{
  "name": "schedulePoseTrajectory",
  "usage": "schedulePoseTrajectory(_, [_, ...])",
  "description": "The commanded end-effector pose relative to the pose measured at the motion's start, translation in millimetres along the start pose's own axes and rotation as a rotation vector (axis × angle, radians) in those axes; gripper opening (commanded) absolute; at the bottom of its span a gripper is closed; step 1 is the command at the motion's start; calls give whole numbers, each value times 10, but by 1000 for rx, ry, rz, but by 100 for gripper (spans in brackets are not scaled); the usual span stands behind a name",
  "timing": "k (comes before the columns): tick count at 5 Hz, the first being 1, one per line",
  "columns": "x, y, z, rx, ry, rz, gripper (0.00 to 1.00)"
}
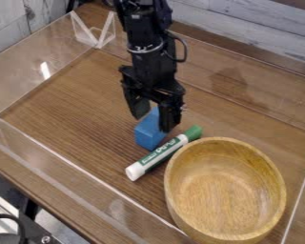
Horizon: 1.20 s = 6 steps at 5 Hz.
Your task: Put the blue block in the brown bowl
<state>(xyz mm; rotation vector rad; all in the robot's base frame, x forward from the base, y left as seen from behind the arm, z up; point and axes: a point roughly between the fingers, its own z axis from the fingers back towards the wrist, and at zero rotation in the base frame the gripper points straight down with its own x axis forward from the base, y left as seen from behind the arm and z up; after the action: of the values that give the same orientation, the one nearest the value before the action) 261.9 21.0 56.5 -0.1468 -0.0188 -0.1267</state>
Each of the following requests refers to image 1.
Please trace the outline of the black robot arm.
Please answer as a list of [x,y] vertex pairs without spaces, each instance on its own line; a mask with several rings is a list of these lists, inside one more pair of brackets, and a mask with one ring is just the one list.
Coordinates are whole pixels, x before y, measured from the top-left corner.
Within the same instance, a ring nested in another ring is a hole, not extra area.
[[131,114],[142,119],[159,108],[159,129],[170,132],[180,123],[186,89],[176,79],[178,64],[187,60],[183,39],[170,32],[172,9],[167,0],[113,0],[132,65],[120,66]]

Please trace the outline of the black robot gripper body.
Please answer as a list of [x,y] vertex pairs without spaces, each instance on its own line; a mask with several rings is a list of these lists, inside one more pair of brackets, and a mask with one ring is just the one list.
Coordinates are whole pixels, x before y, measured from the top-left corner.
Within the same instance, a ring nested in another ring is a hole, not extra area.
[[158,105],[163,99],[182,95],[186,91],[176,78],[178,64],[186,61],[179,58],[175,47],[160,47],[146,50],[127,49],[131,54],[131,65],[120,66],[123,87],[144,89],[151,102]]

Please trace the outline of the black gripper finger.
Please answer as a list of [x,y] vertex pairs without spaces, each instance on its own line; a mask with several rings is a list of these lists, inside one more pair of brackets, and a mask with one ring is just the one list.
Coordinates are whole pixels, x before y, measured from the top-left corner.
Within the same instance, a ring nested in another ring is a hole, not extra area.
[[183,105],[182,95],[171,96],[159,103],[159,128],[163,132],[170,132],[179,125]]
[[147,90],[124,86],[125,101],[132,116],[140,120],[151,111],[151,96]]

